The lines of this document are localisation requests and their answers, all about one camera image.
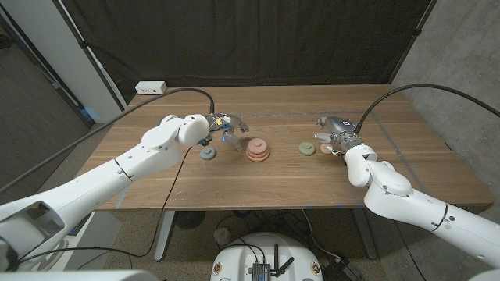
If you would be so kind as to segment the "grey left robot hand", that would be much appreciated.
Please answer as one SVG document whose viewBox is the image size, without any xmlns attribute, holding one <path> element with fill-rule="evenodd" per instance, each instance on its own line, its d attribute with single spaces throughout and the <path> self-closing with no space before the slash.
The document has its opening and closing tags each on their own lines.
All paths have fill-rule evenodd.
<svg viewBox="0 0 500 281">
<path fill-rule="evenodd" d="M 206 116 L 206 119 L 209 124 L 208 140 L 212 140 L 215 132 L 221 132 L 222 141 L 233 145 L 238 151 L 242 150 L 240 141 L 234 132 L 236 130 L 242 133 L 247 133 L 249 131 L 249 127 L 243 119 L 226 113 L 210 113 Z"/>
</svg>

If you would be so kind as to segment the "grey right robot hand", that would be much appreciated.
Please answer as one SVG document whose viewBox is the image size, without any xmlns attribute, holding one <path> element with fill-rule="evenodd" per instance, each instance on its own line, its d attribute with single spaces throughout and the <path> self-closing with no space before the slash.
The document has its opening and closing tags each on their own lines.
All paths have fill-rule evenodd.
<svg viewBox="0 0 500 281">
<path fill-rule="evenodd" d="M 363 144 L 360 137 L 355 134 L 356 125 L 337 116 L 320 117 L 316 121 L 320 128 L 327 128 L 327 133 L 316 133 L 315 139 L 321 144 L 336 144 L 343 152 Z"/>
</svg>

